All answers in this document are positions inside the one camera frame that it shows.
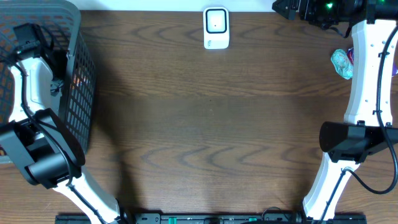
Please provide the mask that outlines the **purple pink snack packet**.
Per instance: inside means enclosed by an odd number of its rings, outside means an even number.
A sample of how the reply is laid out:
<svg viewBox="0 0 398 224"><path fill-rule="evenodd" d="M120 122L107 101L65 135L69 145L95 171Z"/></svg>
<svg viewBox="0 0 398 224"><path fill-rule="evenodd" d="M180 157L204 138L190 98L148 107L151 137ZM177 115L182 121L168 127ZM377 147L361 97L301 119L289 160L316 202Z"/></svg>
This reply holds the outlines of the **purple pink snack packet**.
<svg viewBox="0 0 398 224"><path fill-rule="evenodd" d="M349 48L347 53L346 53L348 59L350 60L351 64L354 65L354 48ZM398 73L397 71L397 66L395 63L393 63L393 68L392 68L392 77L396 76Z"/></svg>

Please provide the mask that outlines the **green snack packet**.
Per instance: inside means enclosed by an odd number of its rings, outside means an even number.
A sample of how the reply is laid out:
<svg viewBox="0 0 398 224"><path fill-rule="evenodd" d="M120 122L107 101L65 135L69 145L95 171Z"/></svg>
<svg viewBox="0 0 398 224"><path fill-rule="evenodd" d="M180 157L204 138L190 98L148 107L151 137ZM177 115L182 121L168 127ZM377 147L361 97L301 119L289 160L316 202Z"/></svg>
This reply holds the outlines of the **green snack packet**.
<svg viewBox="0 0 398 224"><path fill-rule="evenodd" d="M346 80L353 77L354 67L344 50L335 50L332 53L330 60L339 76Z"/></svg>

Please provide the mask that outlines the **orange snack packet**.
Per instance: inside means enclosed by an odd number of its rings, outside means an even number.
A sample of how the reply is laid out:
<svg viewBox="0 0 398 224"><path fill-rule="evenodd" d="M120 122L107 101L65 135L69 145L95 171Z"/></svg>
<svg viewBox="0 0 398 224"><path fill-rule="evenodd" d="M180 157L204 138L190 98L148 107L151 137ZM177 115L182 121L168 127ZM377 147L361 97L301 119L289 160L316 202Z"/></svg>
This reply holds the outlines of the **orange snack packet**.
<svg viewBox="0 0 398 224"><path fill-rule="evenodd" d="M86 78L85 76L81 75L74 75L73 76L73 81L72 81L72 88L74 90L84 88L86 86Z"/></svg>

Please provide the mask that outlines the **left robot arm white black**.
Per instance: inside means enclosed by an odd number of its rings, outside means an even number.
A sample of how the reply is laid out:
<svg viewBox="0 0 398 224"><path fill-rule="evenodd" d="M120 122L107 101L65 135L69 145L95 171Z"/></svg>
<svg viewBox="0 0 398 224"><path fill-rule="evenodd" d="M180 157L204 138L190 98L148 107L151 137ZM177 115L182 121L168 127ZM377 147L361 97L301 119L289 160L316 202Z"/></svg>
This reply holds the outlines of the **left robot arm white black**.
<svg viewBox="0 0 398 224"><path fill-rule="evenodd" d="M58 117L68 52L55 49L38 24L13 31L19 45L3 63L14 77L14 106L1 127L1 147L28 183L66 196L91 223L132 223L88 172L80 143Z"/></svg>

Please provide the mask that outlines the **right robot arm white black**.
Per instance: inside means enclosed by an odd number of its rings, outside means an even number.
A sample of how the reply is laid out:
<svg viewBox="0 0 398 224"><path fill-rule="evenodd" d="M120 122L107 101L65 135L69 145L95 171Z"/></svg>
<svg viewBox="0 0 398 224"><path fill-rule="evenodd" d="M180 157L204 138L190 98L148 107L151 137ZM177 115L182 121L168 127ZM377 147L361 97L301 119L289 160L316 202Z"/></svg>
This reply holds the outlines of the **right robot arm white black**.
<svg viewBox="0 0 398 224"><path fill-rule="evenodd" d="M353 40L353 77L349 103L341 123L322 124L322 162L303 212L291 223L364 223L361 217L336 215L335 208L349 179L368 156L384 149L397 156L397 129L392 125L391 82L397 43L397 2L391 0L277 0L272 9L286 19L299 16L323 30L348 23L344 37Z"/></svg>

